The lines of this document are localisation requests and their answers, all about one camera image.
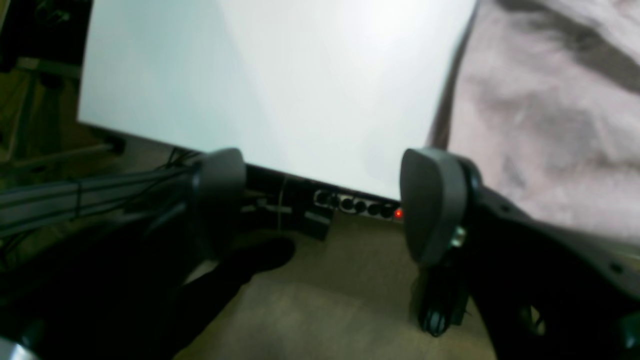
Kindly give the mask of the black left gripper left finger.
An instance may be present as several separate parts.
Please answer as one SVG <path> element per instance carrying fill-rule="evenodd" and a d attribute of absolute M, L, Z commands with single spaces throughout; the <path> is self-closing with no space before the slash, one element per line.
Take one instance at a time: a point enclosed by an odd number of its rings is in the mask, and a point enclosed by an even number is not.
<path fill-rule="evenodd" d="M 294 256 L 286 237 L 238 243 L 247 167 L 208 153 L 104 219 L 1 272 L 3 360 L 171 360 L 256 274 Z"/>

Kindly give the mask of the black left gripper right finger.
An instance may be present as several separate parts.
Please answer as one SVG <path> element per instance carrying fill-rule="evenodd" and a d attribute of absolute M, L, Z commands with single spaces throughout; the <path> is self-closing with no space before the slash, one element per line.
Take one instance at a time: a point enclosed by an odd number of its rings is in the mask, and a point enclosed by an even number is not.
<path fill-rule="evenodd" d="M 637 360 L 639 273 L 594 237 L 531 218 L 437 148 L 402 157 L 418 325 L 439 337 L 472 299 L 499 360 Z"/>

